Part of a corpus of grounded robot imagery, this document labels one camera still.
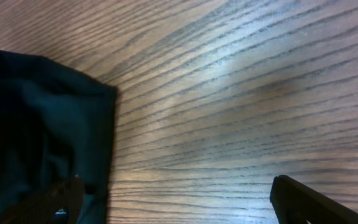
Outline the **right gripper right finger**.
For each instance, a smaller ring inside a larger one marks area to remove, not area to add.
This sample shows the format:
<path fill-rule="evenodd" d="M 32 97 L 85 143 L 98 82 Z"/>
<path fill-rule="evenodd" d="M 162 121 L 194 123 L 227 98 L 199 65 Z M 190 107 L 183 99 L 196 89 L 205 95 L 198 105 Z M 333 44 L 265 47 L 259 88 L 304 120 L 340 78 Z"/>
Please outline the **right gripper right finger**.
<path fill-rule="evenodd" d="M 276 176 L 270 202 L 279 224 L 358 224 L 358 213 L 287 175 Z"/>

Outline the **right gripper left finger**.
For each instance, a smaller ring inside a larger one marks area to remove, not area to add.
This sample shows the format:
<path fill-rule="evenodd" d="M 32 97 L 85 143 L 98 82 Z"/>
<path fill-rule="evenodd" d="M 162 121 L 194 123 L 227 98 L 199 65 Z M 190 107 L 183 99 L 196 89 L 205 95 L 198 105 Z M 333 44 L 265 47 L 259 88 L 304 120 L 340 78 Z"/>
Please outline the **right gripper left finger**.
<path fill-rule="evenodd" d="M 85 196 L 77 177 L 53 184 L 0 214 L 0 224 L 76 224 Z"/>

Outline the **black t-shirt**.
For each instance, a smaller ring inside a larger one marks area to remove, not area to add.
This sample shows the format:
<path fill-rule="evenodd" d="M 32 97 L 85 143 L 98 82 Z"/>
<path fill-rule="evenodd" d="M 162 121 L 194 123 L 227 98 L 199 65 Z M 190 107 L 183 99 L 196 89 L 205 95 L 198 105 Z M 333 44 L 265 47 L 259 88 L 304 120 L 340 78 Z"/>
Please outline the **black t-shirt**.
<path fill-rule="evenodd" d="M 0 213 L 73 176 L 80 223 L 105 223 L 117 90 L 46 57 L 0 50 Z"/>

